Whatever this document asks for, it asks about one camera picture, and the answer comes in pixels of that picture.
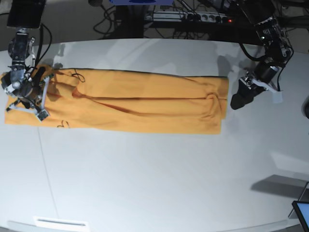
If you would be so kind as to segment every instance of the orange cloth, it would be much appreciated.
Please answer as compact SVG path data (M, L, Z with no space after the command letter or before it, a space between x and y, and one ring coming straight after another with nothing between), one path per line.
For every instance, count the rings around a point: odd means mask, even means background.
M228 79L143 72L66 69L54 72L42 123L11 110L7 124L112 131L218 134L227 107ZM14 102L9 98L8 104Z

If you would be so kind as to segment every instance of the white table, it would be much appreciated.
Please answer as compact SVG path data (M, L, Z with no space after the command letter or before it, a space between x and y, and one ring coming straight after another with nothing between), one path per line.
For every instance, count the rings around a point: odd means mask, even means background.
M251 54L258 50L248 49ZM10 62L1 52L1 71ZM234 43L160 39L54 44L44 62L63 68L228 76L229 100L243 68L252 66ZM273 175L309 179L309 120L301 112L309 95L308 64L308 55L295 53L282 73L283 103L273 104L266 92L237 111L228 107L220 135L39 128L41 154L36 128L0 124L6 154L0 160L9 173L0 174L9 199L0 192L0 215L12 209L0 217L0 225L7 219L33 224L32 216L88 221L93 232L265 232L297 223L287 220L293 197L254 186ZM4 109L5 96L0 97ZM35 147L25 149L13 138L25 138L23 143ZM37 168L12 177L16 167L27 165ZM26 185L34 180L41 184ZM15 190L11 185L21 190L9 196ZM38 200L28 210L34 197ZM16 199L22 199L24 210L12 208Z

